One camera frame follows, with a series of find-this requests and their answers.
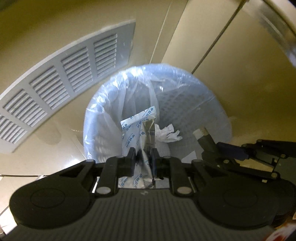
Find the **circular pad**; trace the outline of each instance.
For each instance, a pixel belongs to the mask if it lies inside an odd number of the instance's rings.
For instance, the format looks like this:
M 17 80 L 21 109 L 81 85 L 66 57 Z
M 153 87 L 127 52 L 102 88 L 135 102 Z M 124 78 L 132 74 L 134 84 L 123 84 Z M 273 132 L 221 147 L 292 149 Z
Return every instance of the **circular pad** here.
M 212 220 L 238 229 L 271 224 L 279 207 L 276 194 L 267 185 L 234 176 L 213 178 L 198 202 Z
M 90 194 L 75 178 L 56 175 L 19 188 L 9 206 L 17 224 L 50 229 L 81 218 L 90 202 Z

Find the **trash can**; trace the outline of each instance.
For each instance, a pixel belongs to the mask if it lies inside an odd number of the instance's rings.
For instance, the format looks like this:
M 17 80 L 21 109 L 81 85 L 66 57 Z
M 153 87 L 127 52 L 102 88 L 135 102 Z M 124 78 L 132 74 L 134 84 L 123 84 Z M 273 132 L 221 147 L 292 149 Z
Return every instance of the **trash can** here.
M 231 124 L 215 95 L 185 70 L 166 64 L 132 67 L 112 76 L 92 97 L 85 113 L 83 144 L 88 159 L 105 162 L 122 154 L 120 121 L 155 106 L 160 129 L 173 124 L 182 140 L 168 143 L 184 158 L 202 148 L 192 134 L 206 127 L 215 142 L 231 139 Z

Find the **beige wall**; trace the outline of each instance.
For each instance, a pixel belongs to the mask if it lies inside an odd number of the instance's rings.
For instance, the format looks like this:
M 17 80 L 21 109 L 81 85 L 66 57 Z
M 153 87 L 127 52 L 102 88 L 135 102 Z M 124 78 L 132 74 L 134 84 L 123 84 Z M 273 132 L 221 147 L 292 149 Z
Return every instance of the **beige wall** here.
M 296 141 L 296 69 L 243 10 L 194 75 L 217 95 L 230 117 L 233 144 Z
M 269 3 L 296 29 L 296 9 L 288 1 Z M 231 0 L 188 2 L 163 62 L 191 72 L 238 4 Z M 215 93 L 226 110 L 233 144 L 257 139 L 296 141 L 296 69 L 258 20 L 244 10 L 194 75 Z
M 239 0 L 190 0 L 162 62 L 192 72 L 239 3 Z
M 157 40 L 151 63 L 160 63 L 169 46 L 169 43 L 176 30 L 176 20 L 179 22 L 186 7 L 187 0 L 172 0 L 170 3 L 165 21 L 163 22 L 161 34 Z

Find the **robotic arm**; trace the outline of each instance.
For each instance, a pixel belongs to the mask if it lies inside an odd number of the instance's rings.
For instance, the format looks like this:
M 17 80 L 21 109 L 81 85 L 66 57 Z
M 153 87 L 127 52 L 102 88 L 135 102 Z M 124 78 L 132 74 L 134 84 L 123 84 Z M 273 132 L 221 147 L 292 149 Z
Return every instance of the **robotic arm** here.
M 150 153 L 153 176 L 169 178 L 168 189 L 118 188 L 118 178 L 133 176 L 141 159 L 134 148 L 126 157 L 86 160 L 21 187 L 10 199 L 18 226 L 5 240 L 262 241 L 295 213 L 296 143 L 238 147 L 215 144 L 206 129 L 194 134 L 203 160 L 184 164 L 157 149 Z M 235 161 L 248 158 L 273 172 Z

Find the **crumpled paper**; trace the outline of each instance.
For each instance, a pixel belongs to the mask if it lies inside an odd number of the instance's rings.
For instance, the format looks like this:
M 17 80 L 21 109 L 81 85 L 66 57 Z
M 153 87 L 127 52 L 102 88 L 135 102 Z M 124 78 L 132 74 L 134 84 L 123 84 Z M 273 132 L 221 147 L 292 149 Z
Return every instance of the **crumpled paper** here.
M 160 129 L 158 124 L 155 124 L 155 139 L 160 142 L 175 142 L 182 140 L 181 136 L 178 136 L 179 130 L 175 132 L 172 124 L 167 127 Z

